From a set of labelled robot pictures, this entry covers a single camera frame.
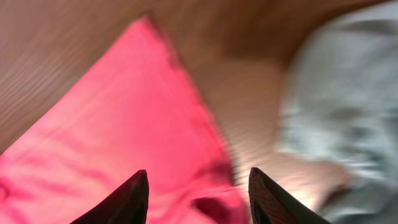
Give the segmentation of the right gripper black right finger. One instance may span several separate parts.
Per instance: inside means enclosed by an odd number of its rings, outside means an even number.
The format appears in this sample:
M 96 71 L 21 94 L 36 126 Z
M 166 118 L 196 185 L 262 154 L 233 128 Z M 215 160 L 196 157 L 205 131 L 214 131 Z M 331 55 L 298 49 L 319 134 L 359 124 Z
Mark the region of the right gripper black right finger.
M 330 224 L 257 167 L 250 171 L 248 194 L 253 224 Z

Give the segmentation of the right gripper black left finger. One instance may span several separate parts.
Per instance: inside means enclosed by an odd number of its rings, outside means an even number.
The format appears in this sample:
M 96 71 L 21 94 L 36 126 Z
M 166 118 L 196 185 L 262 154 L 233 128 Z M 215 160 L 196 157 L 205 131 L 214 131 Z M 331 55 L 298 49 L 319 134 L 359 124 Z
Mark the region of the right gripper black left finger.
M 71 224 L 145 224 L 148 203 L 147 172 L 139 170 Z

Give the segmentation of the red printed t-shirt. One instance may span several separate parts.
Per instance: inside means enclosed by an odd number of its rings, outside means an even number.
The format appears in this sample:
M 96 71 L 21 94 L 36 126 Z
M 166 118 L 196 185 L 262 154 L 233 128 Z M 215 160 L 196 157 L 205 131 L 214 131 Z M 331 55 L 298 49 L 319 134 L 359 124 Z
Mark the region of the red printed t-shirt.
M 148 17 L 1 155 L 1 223 L 121 223 L 139 175 L 147 223 L 248 222 L 212 115 Z

